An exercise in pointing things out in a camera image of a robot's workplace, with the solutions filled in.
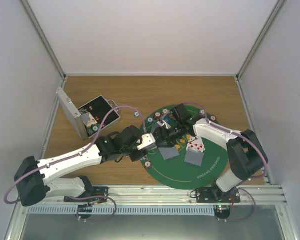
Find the red 100 chip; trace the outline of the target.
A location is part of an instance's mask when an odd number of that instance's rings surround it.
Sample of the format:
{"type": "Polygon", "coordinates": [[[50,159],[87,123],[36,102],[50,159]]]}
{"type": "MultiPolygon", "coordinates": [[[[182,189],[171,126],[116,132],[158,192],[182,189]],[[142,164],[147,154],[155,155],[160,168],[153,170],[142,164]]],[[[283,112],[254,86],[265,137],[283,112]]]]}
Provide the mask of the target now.
{"type": "Polygon", "coordinates": [[[153,115],[153,118],[154,118],[155,120],[159,120],[160,117],[161,117],[161,113],[160,113],[159,111],[155,112],[154,115],[153,115]]]}
{"type": "Polygon", "coordinates": [[[216,120],[217,120],[217,117],[216,117],[215,115],[211,115],[211,116],[210,116],[210,120],[211,120],[211,121],[216,121],[216,120]]]}
{"type": "Polygon", "coordinates": [[[147,161],[144,162],[143,166],[144,166],[145,169],[150,169],[152,167],[152,163],[147,160],[147,161]]]}

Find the blue playing card deck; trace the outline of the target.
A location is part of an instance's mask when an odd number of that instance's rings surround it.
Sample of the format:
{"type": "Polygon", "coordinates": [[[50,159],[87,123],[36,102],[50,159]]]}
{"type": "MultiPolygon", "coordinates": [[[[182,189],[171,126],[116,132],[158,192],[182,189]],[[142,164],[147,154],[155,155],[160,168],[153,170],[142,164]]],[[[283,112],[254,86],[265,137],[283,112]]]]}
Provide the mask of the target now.
{"type": "Polygon", "coordinates": [[[156,150],[157,148],[158,148],[157,146],[153,146],[153,147],[150,147],[150,148],[148,149],[148,151],[151,152],[151,151],[156,150]]]}

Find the blue 50 chips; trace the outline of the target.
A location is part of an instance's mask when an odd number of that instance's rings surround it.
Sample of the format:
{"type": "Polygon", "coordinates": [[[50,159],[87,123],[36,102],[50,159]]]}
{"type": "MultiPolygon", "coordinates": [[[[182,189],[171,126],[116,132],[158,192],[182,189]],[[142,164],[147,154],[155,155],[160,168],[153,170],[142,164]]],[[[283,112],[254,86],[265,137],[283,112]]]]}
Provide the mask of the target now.
{"type": "Polygon", "coordinates": [[[148,117],[147,118],[147,122],[148,123],[153,123],[154,122],[154,118],[153,117],[148,117]]]}

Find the blue orange 10 chip stack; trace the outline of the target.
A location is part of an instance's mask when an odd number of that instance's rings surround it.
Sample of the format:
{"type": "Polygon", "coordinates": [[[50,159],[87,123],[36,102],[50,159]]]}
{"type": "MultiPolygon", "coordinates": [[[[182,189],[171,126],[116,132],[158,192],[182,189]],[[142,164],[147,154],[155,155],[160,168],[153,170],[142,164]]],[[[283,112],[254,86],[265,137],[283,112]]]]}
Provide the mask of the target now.
{"type": "Polygon", "coordinates": [[[167,108],[164,108],[164,109],[162,110],[162,114],[165,115],[165,114],[167,114],[167,113],[169,113],[169,110],[168,110],[167,108]]]}

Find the blue green 50 chip stack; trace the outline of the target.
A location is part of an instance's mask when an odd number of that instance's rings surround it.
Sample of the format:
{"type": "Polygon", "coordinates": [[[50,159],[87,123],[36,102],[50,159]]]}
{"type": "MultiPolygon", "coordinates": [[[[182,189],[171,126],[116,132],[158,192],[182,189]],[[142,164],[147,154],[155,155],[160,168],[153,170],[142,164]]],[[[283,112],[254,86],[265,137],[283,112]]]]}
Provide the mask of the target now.
{"type": "Polygon", "coordinates": [[[138,112],[135,112],[134,116],[138,118],[140,116],[140,114],[138,112]]]}

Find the blue small blind button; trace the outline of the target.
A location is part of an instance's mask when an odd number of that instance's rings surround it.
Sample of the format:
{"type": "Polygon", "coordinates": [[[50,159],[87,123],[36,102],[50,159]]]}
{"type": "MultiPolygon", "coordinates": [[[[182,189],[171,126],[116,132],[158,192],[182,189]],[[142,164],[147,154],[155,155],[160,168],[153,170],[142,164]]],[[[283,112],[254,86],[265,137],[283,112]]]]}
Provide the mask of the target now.
{"type": "Polygon", "coordinates": [[[171,119],[170,116],[168,115],[168,116],[166,116],[166,117],[164,118],[164,120],[167,121],[167,122],[170,122],[172,119],[171,119]]]}

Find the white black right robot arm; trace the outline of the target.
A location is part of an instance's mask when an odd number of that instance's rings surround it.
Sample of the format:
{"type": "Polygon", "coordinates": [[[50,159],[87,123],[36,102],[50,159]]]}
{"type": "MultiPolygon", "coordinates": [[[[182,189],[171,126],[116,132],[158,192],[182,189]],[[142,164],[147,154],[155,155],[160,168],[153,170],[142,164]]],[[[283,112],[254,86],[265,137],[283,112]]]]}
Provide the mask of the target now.
{"type": "Polygon", "coordinates": [[[153,136],[157,147],[173,146],[185,134],[205,138],[227,151],[230,169],[212,185],[211,196],[218,203],[224,202],[230,191],[249,179],[263,178],[268,173],[268,157],[252,130],[232,130],[214,123],[208,113],[192,116],[184,104],[171,110],[176,126],[160,126],[153,136]]]}

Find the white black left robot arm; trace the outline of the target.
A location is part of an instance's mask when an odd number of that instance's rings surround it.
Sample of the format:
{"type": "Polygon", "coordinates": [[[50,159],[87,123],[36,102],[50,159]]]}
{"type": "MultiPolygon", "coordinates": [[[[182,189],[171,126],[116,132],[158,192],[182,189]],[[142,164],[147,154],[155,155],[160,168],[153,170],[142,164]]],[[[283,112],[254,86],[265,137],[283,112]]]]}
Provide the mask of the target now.
{"type": "Polygon", "coordinates": [[[52,183],[82,168],[116,161],[125,156],[135,162],[143,158],[156,141],[151,133],[143,134],[131,125],[122,132],[98,137],[90,145],[54,158],[36,160],[29,156],[17,170],[14,181],[21,205],[33,206],[53,191],[52,183]]]}

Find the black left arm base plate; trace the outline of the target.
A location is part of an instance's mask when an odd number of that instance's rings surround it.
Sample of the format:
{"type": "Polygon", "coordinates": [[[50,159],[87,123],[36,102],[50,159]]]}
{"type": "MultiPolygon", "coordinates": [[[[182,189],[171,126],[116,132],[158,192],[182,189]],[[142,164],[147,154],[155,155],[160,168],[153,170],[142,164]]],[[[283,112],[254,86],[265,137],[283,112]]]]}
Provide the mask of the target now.
{"type": "Polygon", "coordinates": [[[98,199],[89,199],[89,200],[83,200],[83,198],[87,197],[94,197],[94,196],[108,196],[109,193],[109,187],[107,186],[93,186],[92,190],[85,191],[83,194],[78,196],[79,200],[75,200],[72,198],[69,198],[68,196],[65,196],[63,201],[65,203],[91,203],[95,201],[96,203],[105,203],[107,202],[107,199],[98,198],[98,199]]]}

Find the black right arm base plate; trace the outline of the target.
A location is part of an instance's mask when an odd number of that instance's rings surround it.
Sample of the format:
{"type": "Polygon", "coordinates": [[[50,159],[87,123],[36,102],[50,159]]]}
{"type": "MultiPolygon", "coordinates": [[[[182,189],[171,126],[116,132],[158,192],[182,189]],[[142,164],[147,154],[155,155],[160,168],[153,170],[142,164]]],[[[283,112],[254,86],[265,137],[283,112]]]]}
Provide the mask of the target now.
{"type": "Polygon", "coordinates": [[[194,190],[197,203],[219,204],[219,203],[240,203],[241,198],[238,190],[222,192],[212,187],[200,187],[194,190]]]}

